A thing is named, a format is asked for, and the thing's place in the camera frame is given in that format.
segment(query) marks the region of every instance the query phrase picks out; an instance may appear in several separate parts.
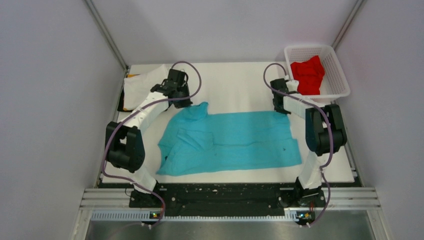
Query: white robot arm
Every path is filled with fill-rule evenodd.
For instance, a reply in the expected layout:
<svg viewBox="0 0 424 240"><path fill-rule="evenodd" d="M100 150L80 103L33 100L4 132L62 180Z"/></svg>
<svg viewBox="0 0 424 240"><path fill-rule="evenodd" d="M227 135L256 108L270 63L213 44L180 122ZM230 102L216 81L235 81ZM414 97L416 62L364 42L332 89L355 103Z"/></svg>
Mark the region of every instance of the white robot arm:
<svg viewBox="0 0 424 240"><path fill-rule="evenodd" d="M127 177L136 183L152 191L156 185L156 179L149 173L143 165L145 159L145 149L142 135L158 115L166 111L170 105L176 108L188 107L192 104L190 99L179 101L166 101L166 99L185 98L190 95L187 85L187 74L183 71L170 69L167 79L162 84L155 85L147 98L131 113L123 126L118 129L112 140L107 153L107 161L114 167L128 170ZM156 104L145 107L153 102L164 100ZM106 141L109 140L112 132L117 128L117 122L110 122L106 128ZM134 188L142 193L146 191Z"/></svg>
<svg viewBox="0 0 424 240"><path fill-rule="evenodd" d="M295 91L290 91L293 88L296 89L297 84L296 81L283 78L270 82L272 89L293 97L284 96L273 91L274 98L272 102L274 109L282 114L296 114L305 120L305 140L309 148L309 154L295 182L295 198L300 200L317 195L321 190L321 171L323 171L321 166L326 162L320 156L330 152L330 133L333 138L334 153L346 144L347 135L340 107L337 104L325 105L315 102ZM327 126L323 125L324 117L320 111L311 104L320 108L326 114L331 131L329 131Z"/></svg>

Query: red cloth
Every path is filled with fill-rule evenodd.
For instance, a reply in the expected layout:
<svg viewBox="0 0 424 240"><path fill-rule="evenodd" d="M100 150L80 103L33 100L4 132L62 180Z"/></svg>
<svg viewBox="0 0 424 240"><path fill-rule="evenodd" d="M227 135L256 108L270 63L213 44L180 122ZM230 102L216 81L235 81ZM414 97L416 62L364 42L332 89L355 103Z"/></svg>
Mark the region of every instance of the red cloth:
<svg viewBox="0 0 424 240"><path fill-rule="evenodd" d="M304 62L293 62L291 65L293 78L299 81L297 91L302 95L320 95L324 71L320 57L313 56Z"/></svg>

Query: laundry basket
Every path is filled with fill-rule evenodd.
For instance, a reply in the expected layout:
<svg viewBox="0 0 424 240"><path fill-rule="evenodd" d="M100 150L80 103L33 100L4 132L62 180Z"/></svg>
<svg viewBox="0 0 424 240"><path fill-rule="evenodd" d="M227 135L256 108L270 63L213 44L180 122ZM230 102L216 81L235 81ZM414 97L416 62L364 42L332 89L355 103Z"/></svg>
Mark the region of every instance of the laundry basket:
<svg viewBox="0 0 424 240"><path fill-rule="evenodd" d="M316 102L328 103L340 97L346 97L351 93L348 81L343 73L336 53L331 46L327 45L295 45L284 48L285 60L288 65L288 74L293 78L290 64L293 62L305 62L313 56L319 56L324 67L325 75L322 79L320 95L305 95Z"/></svg>

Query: wire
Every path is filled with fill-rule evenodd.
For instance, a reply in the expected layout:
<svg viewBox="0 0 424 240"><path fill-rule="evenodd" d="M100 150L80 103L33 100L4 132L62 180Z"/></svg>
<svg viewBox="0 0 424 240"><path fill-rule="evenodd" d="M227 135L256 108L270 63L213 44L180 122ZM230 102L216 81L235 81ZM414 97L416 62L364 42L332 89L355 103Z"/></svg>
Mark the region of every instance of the wire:
<svg viewBox="0 0 424 240"><path fill-rule="evenodd" d="M128 187L125 188L125 195L127 195L128 197L131 197L131 195L128 195L128 193L127 193L127 188Z"/></svg>
<svg viewBox="0 0 424 240"><path fill-rule="evenodd" d="M146 109L146 108L148 108L148 107L150 107L150 106L152 106L152 105L155 105L155 104L158 104L158 103L161 103L161 102L170 102L170 101L181 101L181 100L186 100L186 99L190 99L190 98L192 98L192 97L194 97L196 94L198 94L198 92L200 91L200 88L202 87L202 77L200 76L200 73L199 73L199 71L197 70L197 68L193 65L193 64L191 64L191 63L189 63L189 62L187 62L187 61L177 61L176 63L174 63L173 65L172 65L172 67L171 67L171 69L173 69L174 67L175 67L175 65L177 65L177 64L187 64L187 65L189 65L190 67L192 67L193 69L194 69L194 71L197 73L197 76L198 76L198 79L199 79L199 86L197 87L197 90L192 94L192 95L190 95L190 96L186 96L186 97L177 97L177 98L166 98L166 99L160 99L160 100L156 100L156 101L153 101L153 102L150 102L150 103L148 103L148 104L146 104L146 105L144 105L143 107L141 107L141 109L140 110L137 110L137 111L135 111L135 112L133 112L133 113L131 113L127 118L125 118L123 121L121 121L117 126L116 126L116 128L113 130L113 132L112 132L112 134L110 135L110 138L107 140L107 143L106 143L106 147L104 148L104 152L103 152L103 157L101 158L101 171L103 172L103 175L105 176L105 177L108 177L108 178L114 178L114 179L122 179L122 180L127 180L127 181L129 181L129 182L131 182L132 184L134 184L135 186L137 186L138 188L140 188L140 189L142 189L142 190L144 190L144 191L146 191L146 192L148 192L148 193L150 193L150 194L152 194L153 196L155 196L155 197L157 197L161 202L162 202L162 208L161 208L161 210L160 210L160 216L159 216L159 218L157 219L157 222L155 222L153 225L151 225L151 227L153 228L153 227L155 227L155 226L157 226L158 224L159 224L159 222L162 220L162 218L164 217L164 214L165 214L165 208L166 208L166 205L165 205L165 201L164 201L164 199L161 197L161 196L159 196L157 193L155 193L155 192L153 192L153 191L150 191L149 189L147 189L147 188L145 188L145 187L143 187L142 185L140 185L140 184L138 184L137 182L135 182L134 180L132 180L131 178L129 178L129 177L125 177L125 176L116 176L116 175L110 175L110 174L108 174L108 173L106 173L106 164L107 164L107 161L106 161L106 158L107 158L107 156L108 156L108 151L109 151L109 148L111 147L111 144L112 144L112 140L114 139L114 137L115 137L115 135L117 134L117 132L118 132L118 130L128 121L128 120L130 120L131 118L133 118L135 115L137 115L141 110L144 110L144 109Z"/></svg>
<svg viewBox="0 0 424 240"><path fill-rule="evenodd" d="M275 88L271 87L271 86L268 84L268 82L267 82L267 80L266 80L266 78L265 78L265 74L267 73L268 68L270 68L270 67L271 67L271 66L273 66L273 65L277 65L277 66L281 67L281 68L284 70L284 73L287 75L286 69L284 68L284 66L283 66L283 65L281 65L280 63L277 63L277 62L273 62L273 63L269 64L268 66L266 66L266 67L265 67L265 70L263 71L263 82L265 83L265 85L266 85L269 89L271 89L273 92L276 92L276 93L281 94L281 95L283 95L283 96L285 96L285 97L292 98L292 99L294 99L294 100L300 101L300 102L302 102L302 103L304 103L304 104L306 104L306 105L309 105L309 106L311 106L311 107L316 108L316 109L319 111L319 113L322 115L322 117L324 118L325 125L327 126L327 129L328 129L328 138L329 138L329 144L330 144L329 156L328 156L328 160L327 160L327 162L326 162L326 163L324 163L323 165L319 166L319 170L321 171L322 179L324 180L325 185L326 185L326 186L327 186L327 188L328 188L328 197L327 197L327 201L325 202L325 205L324 205L324 208L322 209L322 211L321 211L321 212L319 213L319 215L315 218L315 220L314 220L311 224L309 224L309 227L312 227L313 225L315 225L315 223L316 223L319 219L321 219L321 218L322 218L322 216L323 216L324 212L326 211L326 209L327 209L327 207L328 207L328 205L329 205L329 203L330 203L330 196L331 196L330 184L329 184L329 182L327 181L326 177L324 176L324 172L323 172L323 171L324 171L324 168L326 168L328 165L330 165L330 163L331 163L331 161L332 161L332 159L333 159L333 154L334 154L333 132L332 132L332 130L331 130L331 126L330 126L329 118L327 117L326 113L325 113L325 112L324 112L324 111L323 111L323 110L322 110L319 106L317 106L317 105L315 105L315 104L313 104L313 103L310 103L310 102L304 101L302 98L295 97L295 96L292 96L292 95L287 94L287 93L285 93L285 92L279 91L279 90L277 90L277 89L275 89Z"/></svg>

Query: white wall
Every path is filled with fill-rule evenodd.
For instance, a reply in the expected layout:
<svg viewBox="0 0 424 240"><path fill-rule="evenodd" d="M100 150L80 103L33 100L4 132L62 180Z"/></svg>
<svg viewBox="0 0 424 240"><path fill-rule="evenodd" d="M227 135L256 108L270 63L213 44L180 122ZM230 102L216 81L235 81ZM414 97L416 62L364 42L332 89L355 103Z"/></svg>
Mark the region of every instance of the white wall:
<svg viewBox="0 0 424 240"><path fill-rule="evenodd" d="M81 0L0 7L0 239L65 240L123 71Z"/></svg>
<svg viewBox="0 0 424 240"><path fill-rule="evenodd" d="M424 236L423 13L422 0L368 1L337 51L355 160L397 239Z"/></svg>
<svg viewBox="0 0 424 240"><path fill-rule="evenodd" d="M284 59L331 45L356 0L94 0L129 65Z"/></svg>

